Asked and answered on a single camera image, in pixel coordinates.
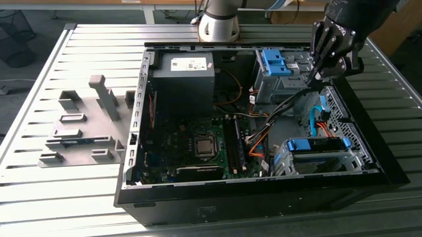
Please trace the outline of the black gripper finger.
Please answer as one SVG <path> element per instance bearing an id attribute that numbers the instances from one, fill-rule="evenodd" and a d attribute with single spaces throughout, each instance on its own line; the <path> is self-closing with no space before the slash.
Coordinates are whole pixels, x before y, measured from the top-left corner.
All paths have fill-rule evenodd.
<path id="1" fill-rule="evenodd" d="M 321 77 L 348 77 L 361 74 L 365 69 L 364 60 L 358 56 L 360 51 L 353 49 L 345 56 L 330 59 L 321 70 Z"/>
<path id="2" fill-rule="evenodd" d="M 322 78 L 322 69 L 330 62 L 333 46 L 337 42 L 334 24 L 330 21 L 316 21 L 313 25 L 313 37 L 310 55 L 313 57 L 313 69 L 309 75 L 309 86 L 316 86 Z"/>

